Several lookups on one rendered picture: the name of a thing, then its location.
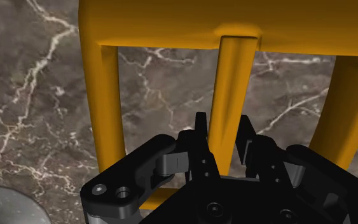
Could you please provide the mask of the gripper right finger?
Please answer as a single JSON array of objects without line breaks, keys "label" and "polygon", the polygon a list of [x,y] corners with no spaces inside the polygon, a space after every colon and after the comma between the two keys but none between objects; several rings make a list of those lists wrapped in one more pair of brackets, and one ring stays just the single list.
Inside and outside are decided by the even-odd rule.
[{"label": "gripper right finger", "polygon": [[277,224],[358,224],[358,178],[294,144],[282,149],[240,118],[235,140],[246,175],[259,178],[277,203]]}]

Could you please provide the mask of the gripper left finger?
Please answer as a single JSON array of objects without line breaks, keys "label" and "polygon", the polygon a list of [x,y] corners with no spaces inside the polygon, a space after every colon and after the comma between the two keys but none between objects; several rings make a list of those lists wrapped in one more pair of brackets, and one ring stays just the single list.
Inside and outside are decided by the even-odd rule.
[{"label": "gripper left finger", "polygon": [[141,224],[139,208],[177,173],[194,188],[188,196],[204,201],[204,184],[221,178],[207,143],[207,118],[197,112],[195,128],[177,138],[158,134],[85,183],[80,190],[86,224]]}]

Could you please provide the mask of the yellow barred rack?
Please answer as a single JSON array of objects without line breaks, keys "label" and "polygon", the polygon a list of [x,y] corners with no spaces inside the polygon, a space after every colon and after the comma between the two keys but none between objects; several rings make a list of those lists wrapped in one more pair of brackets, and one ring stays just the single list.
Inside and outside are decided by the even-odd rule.
[{"label": "yellow barred rack", "polygon": [[118,48],[218,49],[208,143],[227,174],[257,51],[334,55],[310,147],[341,168],[358,149],[358,0],[79,0],[99,170],[125,156]]}]

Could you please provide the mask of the grey round disc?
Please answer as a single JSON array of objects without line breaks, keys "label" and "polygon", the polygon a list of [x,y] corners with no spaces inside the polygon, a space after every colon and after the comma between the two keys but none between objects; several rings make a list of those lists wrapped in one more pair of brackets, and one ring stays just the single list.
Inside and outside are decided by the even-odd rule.
[{"label": "grey round disc", "polygon": [[15,189],[0,186],[0,224],[52,224],[45,209]]}]

